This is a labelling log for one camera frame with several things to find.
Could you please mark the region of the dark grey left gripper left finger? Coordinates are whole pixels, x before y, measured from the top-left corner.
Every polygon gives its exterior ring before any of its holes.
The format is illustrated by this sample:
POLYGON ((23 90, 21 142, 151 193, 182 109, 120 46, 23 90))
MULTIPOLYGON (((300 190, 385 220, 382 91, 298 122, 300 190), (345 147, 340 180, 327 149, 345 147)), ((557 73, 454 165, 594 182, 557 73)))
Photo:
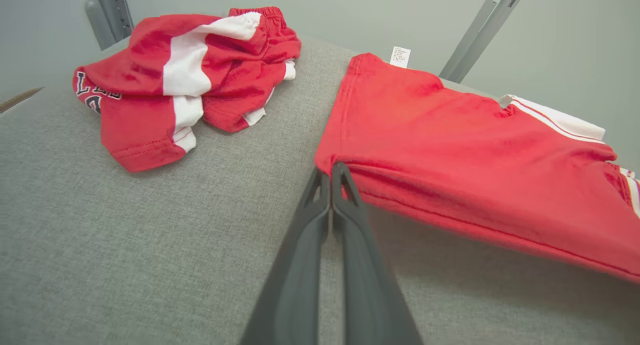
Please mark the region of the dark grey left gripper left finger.
POLYGON ((329 177, 314 169, 247 322, 242 345, 318 343, 320 265, 329 208, 329 177))

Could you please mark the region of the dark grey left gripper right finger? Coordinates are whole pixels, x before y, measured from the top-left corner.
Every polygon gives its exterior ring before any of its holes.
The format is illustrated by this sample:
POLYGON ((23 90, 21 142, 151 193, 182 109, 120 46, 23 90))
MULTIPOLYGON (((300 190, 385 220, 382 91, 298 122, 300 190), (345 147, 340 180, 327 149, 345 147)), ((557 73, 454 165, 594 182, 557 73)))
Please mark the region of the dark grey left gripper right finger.
POLYGON ((345 343, 422 345, 396 275, 378 243, 366 204, 342 162, 331 170, 333 224, 343 249, 345 343))

